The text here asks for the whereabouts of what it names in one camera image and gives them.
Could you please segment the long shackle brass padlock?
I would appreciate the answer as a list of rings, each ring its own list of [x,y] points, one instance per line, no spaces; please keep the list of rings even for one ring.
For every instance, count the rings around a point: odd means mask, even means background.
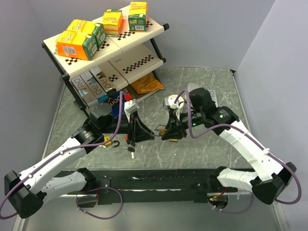
[[[164,137],[166,132],[166,125],[157,125],[154,129],[151,130],[151,134],[155,137]]]

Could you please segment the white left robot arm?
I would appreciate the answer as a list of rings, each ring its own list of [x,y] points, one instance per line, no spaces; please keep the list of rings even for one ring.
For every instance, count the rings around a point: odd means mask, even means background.
[[[95,108],[70,138],[56,151],[34,166],[20,173],[10,171],[4,177],[5,199],[20,218],[28,218],[48,201],[63,194],[81,191],[90,193],[96,178],[87,168],[79,168],[65,177],[57,177],[67,165],[84,157],[99,145],[104,145],[104,134],[126,134],[127,144],[153,140],[151,130],[140,120],[138,106],[121,104],[114,118],[112,107],[103,103]]]

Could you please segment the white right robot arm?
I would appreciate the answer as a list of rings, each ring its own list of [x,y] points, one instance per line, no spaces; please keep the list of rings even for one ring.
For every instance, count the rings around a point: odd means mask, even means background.
[[[179,100],[180,94],[164,98],[164,108],[168,111],[169,119],[161,138],[179,140],[190,135],[198,139],[213,131],[235,148],[253,169],[252,172],[244,172],[218,167],[209,180],[214,191],[237,188],[252,192],[258,200],[270,205],[278,200],[291,180],[295,180],[298,194],[289,204],[299,202],[302,188],[293,163],[285,163],[274,156],[253,137],[230,108],[216,106],[208,90],[185,89],[182,93],[186,95],[186,100],[182,102]]]

